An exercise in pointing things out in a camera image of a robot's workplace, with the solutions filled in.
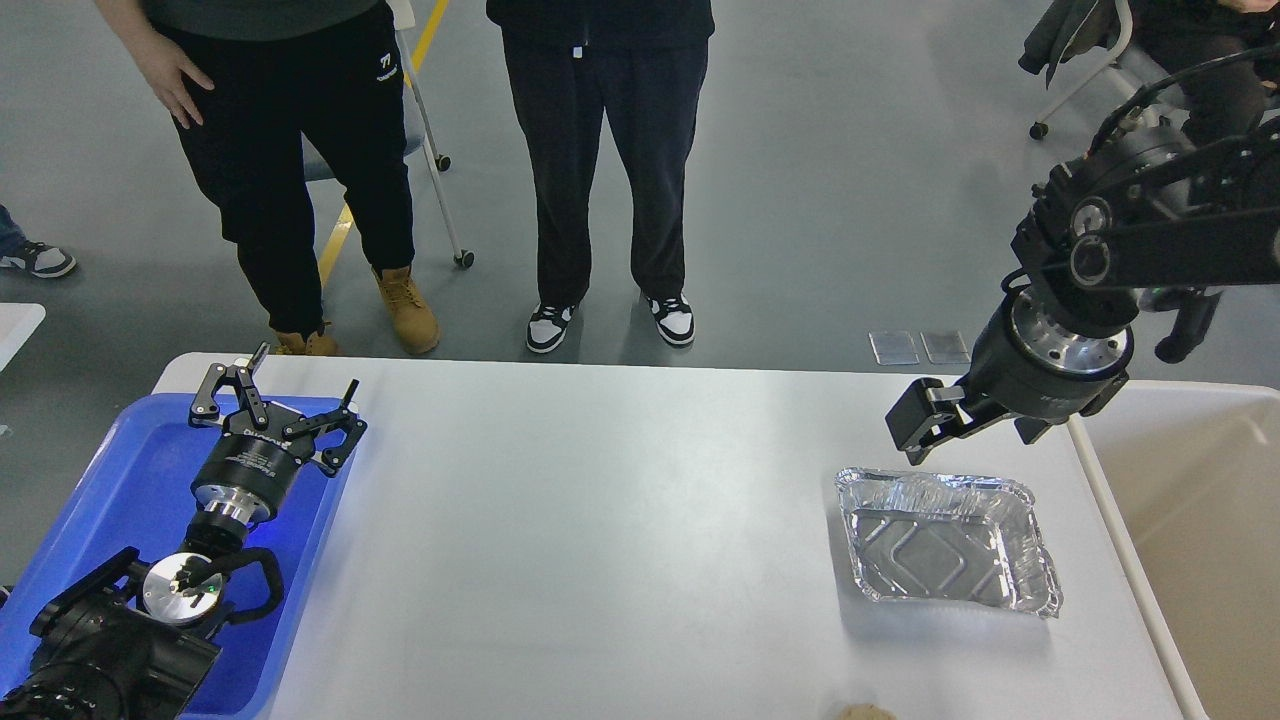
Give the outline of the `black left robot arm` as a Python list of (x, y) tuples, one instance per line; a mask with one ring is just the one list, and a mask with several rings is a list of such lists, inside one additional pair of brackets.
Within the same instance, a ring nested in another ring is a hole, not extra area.
[(275, 691), (366, 430), (265, 398), (257, 350), (111, 427), (3, 607), (5, 719), (251, 719)]

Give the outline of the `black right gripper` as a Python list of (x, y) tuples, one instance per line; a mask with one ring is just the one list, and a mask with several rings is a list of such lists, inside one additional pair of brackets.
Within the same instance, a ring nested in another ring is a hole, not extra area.
[(950, 386), (913, 380), (884, 421), (913, 466), (942, 443), (1007, 419), (1024, 445), (1034, 445), (1073, 414), (1097, 414), (1119, 392), (1133, 343), (1130, 327), (1103, 338), (1073, 333), (1033, 290), (1015, 290), (980, 332), (969, 372)]

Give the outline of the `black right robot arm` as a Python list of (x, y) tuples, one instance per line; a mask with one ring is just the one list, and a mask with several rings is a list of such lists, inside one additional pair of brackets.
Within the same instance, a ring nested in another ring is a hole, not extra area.
[(1120, 120), (1170, 85), (1277, 54), (1222, 56), (1139, 87), (1087, 154), (1056, 165), (1018, 225), (1020, 266), (952, 386), (914, 380), (886, 414), (897, 450), (920, 464), (938, 445), (1012, 419), (1023, 442), (1092, 416), (1126, 383), (1139, 288), (1171, 288), (1178, 318), (1157, 343), (1179, 363), (1204, 338), (1234, 284), (1276, 284), (1277, 122), (1197, 147), (1172, 127), (1120, 135)]

